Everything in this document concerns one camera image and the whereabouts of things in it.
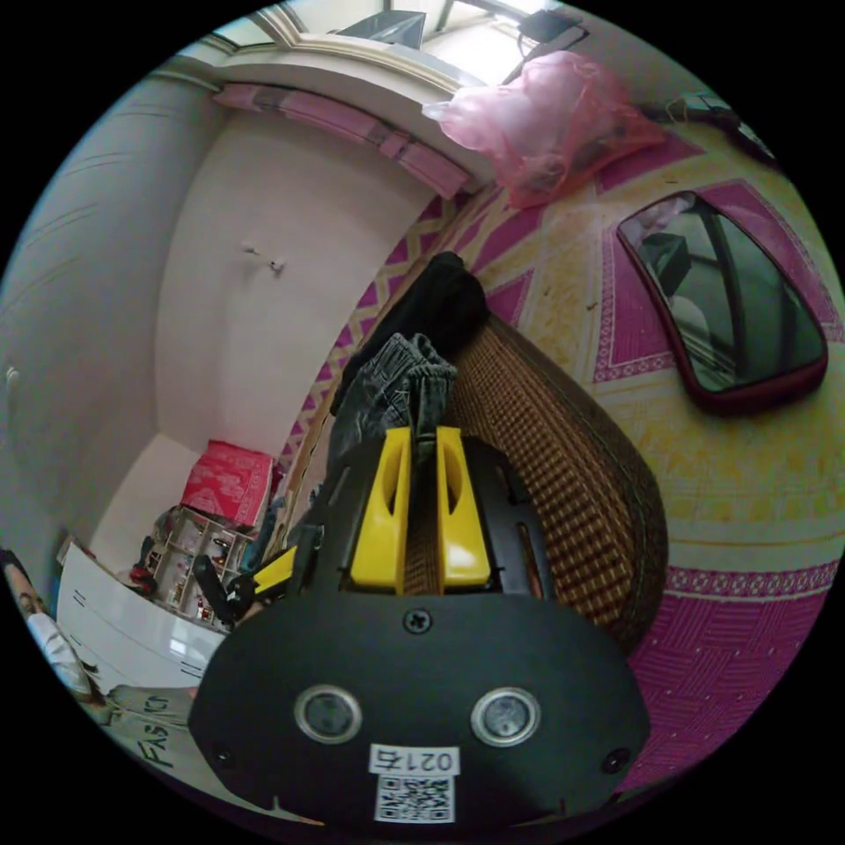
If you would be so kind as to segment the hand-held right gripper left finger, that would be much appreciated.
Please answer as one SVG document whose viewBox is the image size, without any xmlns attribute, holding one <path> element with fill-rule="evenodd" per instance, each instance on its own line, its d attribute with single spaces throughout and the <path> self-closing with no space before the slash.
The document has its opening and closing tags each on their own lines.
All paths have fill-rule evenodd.
<svg viewBox="0 0 845 845">
<path fill-rule="evenodd" d="M 389 430 L 364 508 L 350 578 L 366 591 L 404 591 L 412 442 L 408 427 Z"/>
</svg>

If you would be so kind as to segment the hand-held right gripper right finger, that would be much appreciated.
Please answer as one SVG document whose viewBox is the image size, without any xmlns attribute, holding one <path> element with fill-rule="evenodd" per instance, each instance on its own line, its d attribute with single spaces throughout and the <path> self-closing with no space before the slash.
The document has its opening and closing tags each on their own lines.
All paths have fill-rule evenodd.
<svg viewBox="0 0 845 845">
<path fill-rule="evenodd" d="M 439 590 L 480 590 L 489 583 L 491 567 L 458 428 L 437 429 L 436 464 Z"/>
</svg>

